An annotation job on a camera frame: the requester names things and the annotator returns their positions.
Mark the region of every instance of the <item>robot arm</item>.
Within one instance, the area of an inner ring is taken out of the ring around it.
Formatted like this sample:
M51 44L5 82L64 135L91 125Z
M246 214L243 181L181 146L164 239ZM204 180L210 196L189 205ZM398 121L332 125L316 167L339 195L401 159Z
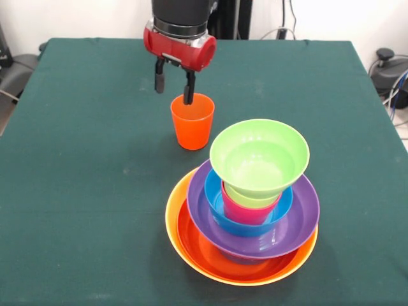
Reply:
M186 71L184 104L193 102L195 72L210 64L216 40L208 34L207 22L215 0L152 0L153 19L147 22L143 40L157 57L155 90L164 91L166 62Z

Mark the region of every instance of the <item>purple plate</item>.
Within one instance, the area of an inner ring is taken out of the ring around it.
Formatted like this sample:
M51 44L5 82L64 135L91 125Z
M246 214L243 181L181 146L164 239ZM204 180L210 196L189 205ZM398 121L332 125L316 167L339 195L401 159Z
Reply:
M190 181L187 206L199 231L220 250L245 259L268 259L285 255L303 245L313 234L320 214L319 198L313 185L302 175L293 185L291 210L274 229L259 237L238 237L215 223L204 193L210 160L204 162Z

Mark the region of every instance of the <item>plate rim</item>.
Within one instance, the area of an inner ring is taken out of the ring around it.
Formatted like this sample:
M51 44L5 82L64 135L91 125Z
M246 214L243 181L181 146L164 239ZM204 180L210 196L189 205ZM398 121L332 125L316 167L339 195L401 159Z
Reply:
M191 214L191 209L190 209L190 204L189 204L188 191L190 190L191 182L193 181L193 178L194 178L194 176L196 175L196 172L199 171L199 170L200 170L202 167L204 167L206 164L209 164L209 167L212 168L211 161L210 161L209 159L207 159L206 161L204 161L204 163L202 163L199 167L197 167L195 173L192 175L192 177L191 177L191 179L190 179L190 182L189 182L189 184L188 184L188 188L187 188L187 207L188 207L188 209L189 209L190 214ZM308 185L310 185L310 186L312 187L314 197L316 197L316 201L317 201L317 218L316 218L316 225L318 225L319 220L320 220L320 201L319 201L319 196L317 195L316 189L314 188L312 182L309 180L309 178L308 178L305 174L302 174L302 175L300 176L300 178L303 178L303 179L305 179L305 180L307 181ZM293 201L294 201L294 200L295 200L295 190L294 190L293 188L292 188L292 190L293 190ZM201 228L198 226L196 220L194 220L193 217L192 217L191 219L193 220L193 223L196 225L196 227L198 228L198 230L199 230L207 239L209 239L209 238L207 237L207 235L206 235L206 234L201 230ZM303 241L303 243L300 244L300 245L303 245L303 244L313 235L313 232L314 232L314 229L309 233L309 235L307 236L307 238L306 238L306 239ZM227 253L230 254L230 255L233 255L233 256L236 256L236 257L244 257L244 258L247 258L247 259L270 259L270 258L279 257L279 256L283 256L283 255L289 254L290 252L292 252L292 251L294 251L294 250L296 250L296 249L299 248L299 247L292 247L291 249L288 249L287 251L282 252L282 253L280 253L280 254L278 254L278 255L274 255L274 256L253 256L253 255L248 255L248 254L240 254L240 253L237 253L236 251L232 251L232 250L230 250L230 249L225 248L225 246L219 245L219 244L214 243L214 242L212 242L212 243L213 243L218 249L221 249L221 250L223 250L224 252L227 252Z
M197 171L199 167L191 170L189 173L187 173L186 175L184 175L175 185L175 187L171 190L171 193L169 195L167 204L166 204L166 211L165 211L165 225L166 225L166 232L168 235L168 238L170 240L171 245L173 246L173 248L176 250L177 254L194 270L196 270L198 273L208 277L209 279L212 279L214 281L217 282L221 282L224 284L229 284L229 285L233 285L233 286L243 286L243 287L250 287L250 286L262 286L262 285L266 285L266 284L271 284L273 282L277 282L281 279L286 278L287 276L291 275L292 273L296 272L310 257L310 255L312 254L315 246L316 246L316 242L317 242L317 236L319 233L319 225L316 225L316 228L314 230L314 232L312 233L312 235L314 236L314 239L312 241L312 244L309 248L309 250L307 250L306 255L304 256L304 258L302 258L302 260L296 265L294 266L292 269L290 269L289 271L287 271L286 273L284 273L283 275L276 277L275 279L264 279L262 281L259 282L245 282L245 283L241 283L241 282L232 282L232 281L228 281L228 280L224 280L222 278L216 277L215 275L212 275L202 269L200 269L199 267L197 267L193 262L191 262L189 260L189 258L187 258L187 256L185 256L182 252L182 250L180 250L175 241L174 238L171 235L171 231L170 231L170 225L169 225L169 214L170 214L170 203L173 201L173 197L175 196L175 193L178 191L178 189L180 188L180 186L182 184L186 183L186 180L189 180L188 184L187 184L187 190L188 187L190 186L190 181L194 175L194 173Z

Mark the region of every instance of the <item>orange plate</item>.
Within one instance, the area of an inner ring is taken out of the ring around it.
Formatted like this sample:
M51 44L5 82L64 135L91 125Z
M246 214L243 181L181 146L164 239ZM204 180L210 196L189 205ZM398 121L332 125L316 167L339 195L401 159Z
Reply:
M226 259L193 224L185 203L187 188L196 170L174 187L166 207L166 229L180 257L199 273L236 286L260 286L279 281L299 269L310 256L317 240L313 235L296 251L258 265L239 265Z

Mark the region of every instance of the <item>green bowl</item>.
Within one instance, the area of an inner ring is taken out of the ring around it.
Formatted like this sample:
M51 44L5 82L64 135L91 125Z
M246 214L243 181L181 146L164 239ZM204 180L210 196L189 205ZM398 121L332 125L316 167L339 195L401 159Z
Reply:
M304 173L309 158L309 146L297 130L268 119L233 124L218 134L210 148L216 174L252 199L283 192Z

